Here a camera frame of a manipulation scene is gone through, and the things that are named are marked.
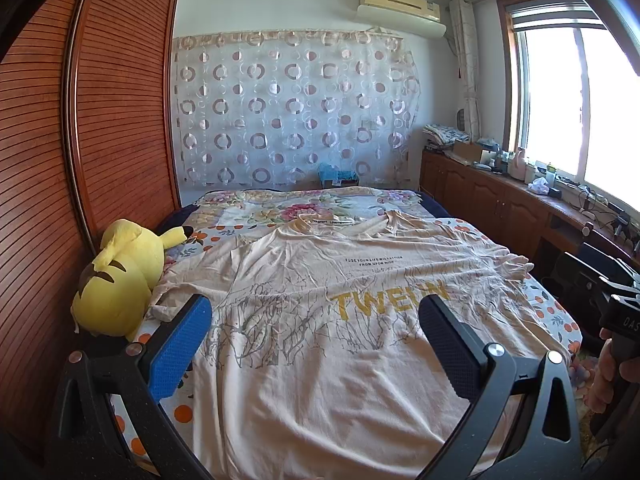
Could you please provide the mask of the person's right hand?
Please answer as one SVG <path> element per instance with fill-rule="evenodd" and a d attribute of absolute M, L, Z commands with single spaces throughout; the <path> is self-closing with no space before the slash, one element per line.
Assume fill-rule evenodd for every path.
<path fill-rule="evenodd" d="M 586 401 L 588 408 L 595 413 L 603 413 L 608 404 L 612 402 L 613 382 L 616 375 L 620 375 L 621 378 L 633 384 L 640 382 L 639 359 L 617 362 L 612 355 L 612 333 L 602 328 L 600 337 L 604 340 L 604 346 L 599 356 L 596 376 L 594 376 Z"/>

